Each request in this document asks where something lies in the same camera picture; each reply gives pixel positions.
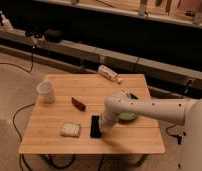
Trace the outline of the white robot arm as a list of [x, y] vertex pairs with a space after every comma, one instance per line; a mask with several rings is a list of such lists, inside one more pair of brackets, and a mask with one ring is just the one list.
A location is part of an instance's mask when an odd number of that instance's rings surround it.
[[182, 125], [184, 138], [177, 171], [202, 171], [202, 98], [140, 100], [121, 90], [108, 96], [104, 107], [99, 120], [101, 132], [114, 127], [122, 113]]

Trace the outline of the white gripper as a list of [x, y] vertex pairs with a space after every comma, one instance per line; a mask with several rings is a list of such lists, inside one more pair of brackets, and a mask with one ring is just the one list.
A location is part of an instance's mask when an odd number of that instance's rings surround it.
[[117, 124], [117, 119], [115, 120], [108, 120], [104, 117], [100, 117], [99, 120], [99, 129], [101, 133], [105, 133], [112, 129]]

